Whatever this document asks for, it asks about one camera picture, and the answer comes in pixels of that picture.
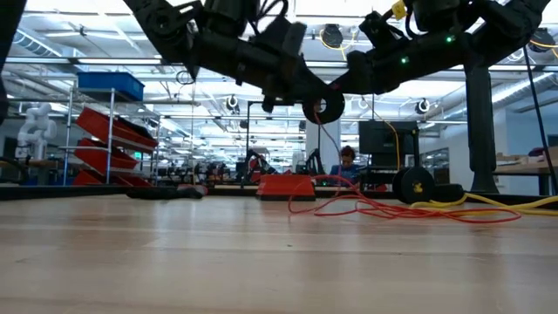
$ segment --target desk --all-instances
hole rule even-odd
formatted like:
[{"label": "desk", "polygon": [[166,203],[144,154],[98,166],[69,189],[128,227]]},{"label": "desk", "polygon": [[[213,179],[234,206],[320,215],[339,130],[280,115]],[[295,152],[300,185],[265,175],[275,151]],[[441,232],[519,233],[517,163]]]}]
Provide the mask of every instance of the desk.
[{"label": "desk", "polygon": [[[552,160],[553,165],[558,165],[558,160]],[[550,171],[546,161],[528,164],[498,166],[494,175],[499,176],[535,176],[539,179],[539,195],[551,195],[549,187]]]},{"label": "desk", "polygon": [[254,197],[114,195],[13,201],[0,221],[3,314],[556,313],[549,217],[322,218]]},{"label": "desk", "polygon": [[[64,162],[61,160],[29,160],[28,164],[21,162],[21,165],[24,167],[29,168],[36,168],[37,169],[37,184],[38,185],[48,185],[49,184],[49,171],[52,169],[58,170],[58,167],[64,165]],[[68,164],[69,167],[83,167],[83,164]],[[13,167],[9,163],[5,161],[0,161],[0,168],[7,168]]]}]

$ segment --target metal shelving unit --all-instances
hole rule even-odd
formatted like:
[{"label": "metal shelving unit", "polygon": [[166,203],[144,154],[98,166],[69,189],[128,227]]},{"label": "metal shelving unit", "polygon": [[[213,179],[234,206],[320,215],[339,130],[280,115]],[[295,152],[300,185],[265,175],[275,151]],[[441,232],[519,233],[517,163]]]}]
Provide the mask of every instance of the metal shelving unit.
[{"label": "metal shelving unit", "polygon": [[[103,147],[71,147],[70,146],[70,133],[71,133],[71,111],[73,108],[73,103],[74,103],[74,98],[76,96],[76,93],[84,93],[84,92],[94,92],[97,94],[108,94],[110,95],[110,101],[109,101],[109,114],[108,114],[108,118],[109,118],[109,127],[108,127],[108,140],[106,142],[107,144],[107,148],[103,148]],[[155,149],[153,149],[153,147],[148,147],[139,143],[135,143],[132,142],[130,140],[126,140],[123,139],[121,137],[117,137],[117,136],[113,136],[112,135],[112,131],[113,131],[113,122],[114,122],[114,112],[115,112],[115,106],[117,104],[117,100],[124,100],[123,103],[127,104],[127,105],[136,105],[136,106],[140,106],[142,109],[144,109],[145,112],[148,112],[147,109],[143,106],[143,102],[137,102],[137,101],[132,101],[130,100],[126,95],[124,95],[121,92],[116,91],[114,88],[112,88],[111,90],[100,90],[100,89],[95,89],[95,90],[91,90],[91,89],[77,89],[77,88],[72,88],[71,93],[70,93],[70,98],[68,101],[68,119],[66,121],[66,144],[64,147],[61,147],[60,149],[65,150],[65,161],[64,161],[64,185],[66,185],[66,181],[67,181],[67,175],[68,175],[68,160],[70,157],[70,151],[75,151],[77,149],[85,149],[85,150],[102,150],[102,151],[107,151],[107,155],[106,155],[106,173],[102,174],[106,177],[106,184],[110,183],[110,176],[111,174],[133,174],[136,176],[141,176],[141,177],[145,177],[145,174],[143,174],[142,172],[138,172],[135,170],[128,170],[128,169],[120,169],[120,168],[115,168],[115,167],[111,167],[111,158],[112,158],[112,143],[114,141],[120,142],[120,143],[126,143],[130,149],[133,149],[134,147],[139,148],[141,150],[148,150],[148,151],[153,151],[152,152],[152,161],[153,158],[155,158],[155,168],[158,167],[159,165],[159,146],[157,146]],[[153,113],[153,115],[156,116],[156,119],[158,120],[158,122],[160,122],[160,116],[156,115],[155,113]],[[156,136],[156,140],[159,141],[159,124],[157,126],[157,136]]]}]

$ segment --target air duct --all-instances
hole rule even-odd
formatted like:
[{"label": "air duct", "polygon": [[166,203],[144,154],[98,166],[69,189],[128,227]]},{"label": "air duct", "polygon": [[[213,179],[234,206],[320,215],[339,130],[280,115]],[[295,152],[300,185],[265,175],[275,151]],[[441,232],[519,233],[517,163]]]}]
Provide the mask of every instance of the air duct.
[{"label": "air duct", "polygon": [[[12,41],[13,44],[17,44],[25,50],[30,51],[38,57],[45,58],[84,58],[86,55],[81,51],[65,47],[59,44],[54,44],[48,42],[46,39],[39,40],[39,35],[34,31],[27,30],[24,27],[19,27],[17,29],[16,35]],[[59,69],[61,72],[86,72],[89,67],[86,65],[53,65],[53,67]]]},{"label": "air duct", "polygon": [[[558,79],[556,73],[542,73],[534,77],[534,86],[537,92],[543,92],[552,85],[555,85],[556,79]],[[492,90],[493,109],[496,111],[504,108],[526,97],[530,97],[531,94],[531,82],[529,78],[525,78],[517,83],[498,85]],[[438,113],[436,116],[428,117],[428,119],[455,119],[464,115],[466,113],[466,97],[465,95],[458,96],[460,96],[460,100],[455,104],[440,104],[440,106],[443,106],[446,110],[457,108],[456,110],[445,113],[443,117]]]}]

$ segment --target computer monitor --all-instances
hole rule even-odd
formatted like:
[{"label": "computer monitor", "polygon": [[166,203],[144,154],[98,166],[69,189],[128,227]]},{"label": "computer monitor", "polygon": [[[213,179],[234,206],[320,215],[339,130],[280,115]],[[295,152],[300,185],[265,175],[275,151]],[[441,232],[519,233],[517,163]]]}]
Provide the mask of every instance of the computer monitor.
[{"label": "computer monitor", "polygon": [[[399,142],[399,160],[405,163],[408,154],[417,155],[415,147],[419,136],[416,121],[390,121],[395,128]],[[371,164],[377,167],[397,167],[395,133],[383,121],[370,120],[358,122],[358,150],[361,154],[371,154]]]}]

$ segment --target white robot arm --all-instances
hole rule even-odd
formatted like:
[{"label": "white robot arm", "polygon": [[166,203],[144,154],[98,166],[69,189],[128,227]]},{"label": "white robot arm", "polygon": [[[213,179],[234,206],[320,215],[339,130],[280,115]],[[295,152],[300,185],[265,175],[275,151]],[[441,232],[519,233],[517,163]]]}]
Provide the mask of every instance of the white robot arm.
[{"label": "white robot arm", "polygon": [[25,123],[17,134],[16,158],[30,156],[31,146],[33,146],[31,157],[34,160],[44,159],[47,140],[54,139],[57,135],[56,122],[48,117],[50,111],[50,104],[40,106],[35,104],[32,108],[27,109]]}]

